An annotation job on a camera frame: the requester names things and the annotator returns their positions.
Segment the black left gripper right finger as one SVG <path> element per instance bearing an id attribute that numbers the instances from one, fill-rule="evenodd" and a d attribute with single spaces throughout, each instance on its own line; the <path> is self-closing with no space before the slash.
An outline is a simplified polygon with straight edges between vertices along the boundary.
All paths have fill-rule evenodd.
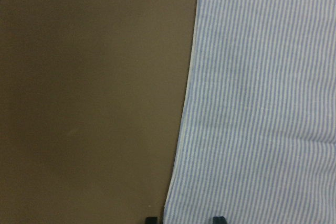
<path id="1" fill-rule="evenodd" d="M 213 217 L 213 224 L 225 224 L 225 217 L 224 216 Z"/>

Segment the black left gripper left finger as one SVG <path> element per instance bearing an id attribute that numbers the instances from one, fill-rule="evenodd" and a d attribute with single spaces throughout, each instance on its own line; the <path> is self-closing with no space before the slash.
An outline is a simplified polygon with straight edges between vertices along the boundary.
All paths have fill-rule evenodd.
<path id="1" fill-rule="evenodd" d="M 145 224 L 158 224 L 157 217 L 146 217 Z"/>

